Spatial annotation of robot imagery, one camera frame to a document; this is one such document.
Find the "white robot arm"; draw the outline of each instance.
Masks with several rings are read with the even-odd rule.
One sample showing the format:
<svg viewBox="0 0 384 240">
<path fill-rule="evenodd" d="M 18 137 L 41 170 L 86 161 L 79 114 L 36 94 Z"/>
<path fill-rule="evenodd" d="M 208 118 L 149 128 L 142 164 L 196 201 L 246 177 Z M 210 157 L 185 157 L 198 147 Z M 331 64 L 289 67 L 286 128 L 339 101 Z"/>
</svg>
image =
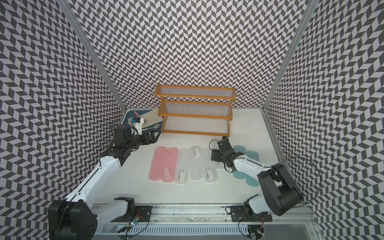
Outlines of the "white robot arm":
<svg viewBox="0 0 384 240">
<path fill-rule="evenodd" d="M 244 172 L 258 179 L 260 183 L 263 194 L 253 196 L 244 202 L 244 211 L 248 219 L 256 219 L 260 217 L 258 214 L 268 211 L 281 216 L 303 201 L 302 192 L 283 164 L 272 166 L 255 161 L 242 152 L 235 152 L 228 137 L 222 137 L 217 145 L 219 150 L 216 151 L 220 153 L 216 155 L 216 161 L 223 162 L 233 170 Z"/>
<path fill-rule="evenodd" d="M 160 134 L 154 131 L 141 132 L 135 125 L 122 124 L 114 130 L 113 144 L 103 153 L 99 163 L 63 200 L 55 200 L 48 208 L 50 239 L 90 240 L 95 231 L 104 224 L 134 213 L 134 200 L 120 197 L 110 204 L 93 209 L 92 206 L 110 177 L 125 163 L 131 151 L 141 145 L 155 143 Z"/>
<path fill-rule="evenodd" d="M 142 123 L 140 119 L 136 119 L 136 122 Z M 52 202 L 48 208 L 51 240 L 90 240 L 104 224 L 123 215 L 133 217 L 132 198 L 120 197 L 97 209 L 92 206 L 109 178 L 125 163 L 131 151 L 141 145 L 155 143 L 159 137 L 153 131 L 145 131 L 142 135 L 140 133 L 128 124 L 117 126 L 114 130 L 114 145 L 103 153 L 92 172 L 64 200 Z M 244 203 L 245 214 L 249 219 L 256 219 L 260 217 L 258 214 L 268 211 L 280 216 L 303 199 L 282 164 L 271 166 L 257 162 L 243 153 L 235 153 L 227 137 L 218 141 L 218 147 L 216 151 L 220 151 L 219 159 L 227 167 L 244 172 L 260 182 L 263 195 L 253 196 Z M 282 185 L 277 187 L 275 181 Z"/>
</svg>

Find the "black and white wallpaper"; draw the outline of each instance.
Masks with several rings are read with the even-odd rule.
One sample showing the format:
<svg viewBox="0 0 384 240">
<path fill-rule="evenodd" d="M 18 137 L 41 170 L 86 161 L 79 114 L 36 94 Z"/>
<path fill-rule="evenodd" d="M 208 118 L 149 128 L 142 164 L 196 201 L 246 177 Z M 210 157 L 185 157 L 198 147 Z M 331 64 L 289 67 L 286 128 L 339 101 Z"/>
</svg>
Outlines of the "black and white wallpaper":
<svg viewBox="0 0 384 240">
<path fill-rule="evenodd" d="M 384 239 L 383 9 L 321 1 L 268 109 L 327 239 Z"/>
<path fill-rule="evenodd" d="M 308 0 L 69 0 L 128 108 L 158 83 L 236 87 L 262 106 Z"/>
<path fill-rule="evenodd" d="M 122 110 L 54 0 L 0 2 L 0 239 L 48 237 Z"/>
</svg>

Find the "wire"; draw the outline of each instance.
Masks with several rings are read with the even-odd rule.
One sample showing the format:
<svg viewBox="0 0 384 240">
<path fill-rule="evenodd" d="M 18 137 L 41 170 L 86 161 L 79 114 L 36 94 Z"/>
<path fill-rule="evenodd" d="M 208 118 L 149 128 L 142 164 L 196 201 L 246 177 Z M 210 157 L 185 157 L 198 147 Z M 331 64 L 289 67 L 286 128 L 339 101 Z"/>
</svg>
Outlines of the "wire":
<svg viewBox="0 0 384 240">
<path fill-rule="evenodd" d="M 237 228 L 239 229 L 239 232 L 240 232 L 243 236 L 245 236 L 246 238 L 251 239 L 250 237 L 244 235 L 242 231 L 240 231 L 240 223 L 241 223 L 242 221 L 244 221 L 244 220 L 248 220 L 248 219 L 246 219 L 246 218 L 241 219 L 241 220 L 239 221 L 239 224 L 237 225 Z"/>
<path fill-rule="evenodd" d="M 144 219 L 144 217 L 143 216 L 141 216 L 140 215 L 140 212 L 138 212 L 137 214 L 136 214 L 136 216 L 132 219 L 132 221 L 134 221 L 135 219 L 136 219 L 136 217 L 141 217 L 140 219 Z M 128 223 L 125 227 L 123 227 L 122 229 L 120 229 L 119 230 L 119 225 L 120 225 L 120 222 L 118 223 L 118 227 L 117 227 L 117 232 L 116 232 L 116 234 L 117 234 L 117 236 L 118 236 L 118 238 L 120 239 L 120 240 L 127 240 L 128 239 L 128 236 L 127 236 L 127 234 L 128 234 L 128 231 L 132 228 L 132 226 L 131 226 L 131 223 Z M 125 229 L 126 228 L 126 230 L 125 230 L 125 236 L 123 236 L 122 238 L 119 236 L 119 233 L 121 233 L 121 232 L 123 232 L 124 230 L 123 229 Z"/>
<path fill-rule="evenodd" d="M 133 235 L 131 238 L 133 238 L 133 237 L 135 237 L 135 236 L 141 234 L 144 230 L 147 229 L 147 226 L 149 225 L 149 219 L 150 219 L 150 218 L 151 218 L 151 216 L 148 217 L 148 223 L 147 223 L 147 225 L 145 226 L 145 228 L 144 228 L 143 230 L 141 230 L 139 233 L 136 233 L 135 235 Z"/>
<path fill-rule="evenodd" d="M 211 142 L 213 142 L 213 141 L 218 141 L 217 139 L 212 139 L 210 142 L 209 142 L 209 149 L 211 149 L 211 151 L 212 151 L 212 148 L 211 148 Z"/>
<path fill-rule="evenodd" d="M 227 172 L 229 172 L 229 173 L 233 173 L 233 172 L 235 171 L 235 170 L 233 170 L 233 169 L 232 169 L 232 172 L 228 171 L 228 170 L 227 170 L 227 167 L 225 166 L 225 164 L 224 164 L 224 169 L 225 169 Z"/>
<path fill-rule="evenodd" d="M 266 215 L 268 212 L 264 212 L 264 214 L 261 216 L 261 217 L 258 217 L 257 219 L 259 219 L 259 218 L 261 218 L 262 220 L 263 220 L 263 223 L 262 223 L 262 226 L 259 228 L 259 231 L 260 231 L 260 229 L 262 229 L 263 227 L 264 227 L 264 215 Z M 246 235 L 244 235 L 241 231 L 240 231 L 240 222 L 242 222 L 243 220 L 249 220 L 249 221 L 257 221 L 257 219 L 249 219 L 247 216 L 245 216 L 246 218 L 244 218 L 244 219 L 241 219 L 240 221 L 239 221 L 239 224 L 237 225 L 237 228 L 239 229 L 239 232 L 243 235 L 243 236 L 245 236 L 246 238 L 249 238 L 249 239 L 252 239 L 253 237 L 252 237 L 252 233 L 250 233 L 249 234 L 249 237 L 248 236 L 246 236 Z"/>
<path fill-rule="evenodd" d="M 67 210 L 68 207 L 69 207 L 69 203 L 67 203 L 67 206 L 65 206 L 63 214 L 61 215 L 61 219 L 60 219 L 60 223 L 59 223 L 59 235 L 58 235 L 59 240 L 60 240 L 60 232 L 61 232 L 61 229 L 60 229 L 61 228 L 61 222 L 63 221 L 65 210 Z"/>
<path fill-rule="evenodd" d="M 136 135 L 138 135 L 138 134 L 139 134 L 139 132 L 138 132 L 138 130 L 136 129 L 136 127 L 135 127 L 135 126 L 133 126 L 133 125 L 131 125 L 131 127 L 133 128 L 133 130 L 135 130 L 135 132 L 136 132 Z"/>
<path fill-rule="evenodd" d="M 303 204 L 301 204 L 301 205 L 299 205 L 299 206 L 295 206 L 295 207 L 293 207 L 293 208 L 302 207 L 302 206 L 304 206 L 304 205 L 307 205 L 307 204 L 312 203 L 312 201 L 319 195 L 319 193 L 320 193 L 320 189 L 321 189 L 321 185 L 323 184 L 323 178 L 321 177 L 321 174 L 320 174 L 319 169 L 317 168 L 316 164 L 314 164 L 313 161 L 309 160 L 308 158 L 305 158 L 305 157 L 293 157 L 293 158 L 291 158 L 291 159 L 287 159 L 287 160 L 285 160 L 285 161 L 283 161 L 283 162 L 291 161 L 291 160 L 293 160 L 293 159 L 295 159 L 295 158 L 300 158 L 301 160 L 306 160 L 306 161 L 310 162 L 310 163 L 315 167 L 317 173 L 319 174 L 319 177 L 320 177 L 320 183 L 319 183 L 319 188 L 317 189 L 317 192 L 316 192 L 315 196 L 314 196 L 311 200 L 309 200 L 309 201 L 307 201 L 307 202 L 304 202 Z"/>
</svg>

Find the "sticker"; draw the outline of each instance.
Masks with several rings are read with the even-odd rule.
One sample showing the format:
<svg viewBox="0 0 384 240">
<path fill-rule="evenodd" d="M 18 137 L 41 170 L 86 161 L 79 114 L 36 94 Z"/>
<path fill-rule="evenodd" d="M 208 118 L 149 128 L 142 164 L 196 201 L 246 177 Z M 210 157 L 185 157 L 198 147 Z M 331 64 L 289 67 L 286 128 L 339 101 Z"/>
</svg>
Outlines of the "sticker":
<svg viewBox="0 0 384 240">
<path fill-rule="evenodd" d="M 164 168 L 164 179 L 170 179 L 170 169 Z"/>
<path fill-rule="evenodd" d="M 215 178 L 214 171 L 211 168 L 206 168 L 205 173 L 207 175 L 207 180 L 211 180 Z"/>
<path fill-rule="evenodd" d="M 199 147 L 193 147 L 192 150 L 193 150 L 193 154 L 195 155 L 195 157 L 200 157 L 201 156 L 200 148 Z"/>
<path fill-rule="evenodd" d="M 178 182 L 185 182 L 185 171 L 179 170 L 179 176 L 177 178 Z"/>
</svg>

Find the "metal spoon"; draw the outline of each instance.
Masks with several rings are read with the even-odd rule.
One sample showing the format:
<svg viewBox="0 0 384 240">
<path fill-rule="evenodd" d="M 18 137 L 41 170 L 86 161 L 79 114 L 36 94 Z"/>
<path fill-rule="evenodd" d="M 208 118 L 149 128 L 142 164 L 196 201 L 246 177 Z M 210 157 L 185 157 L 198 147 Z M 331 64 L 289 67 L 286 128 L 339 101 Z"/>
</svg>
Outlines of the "metal spoon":
<svg viewBox="0 0 384 240">
<path fill-rule="evenodd" d="M 160 127 L 160 124 L 156 124 L 154 127 L 144 128 L 142 131 L 149 130 L 149 129 L 158 129 Z"/>
</svg>

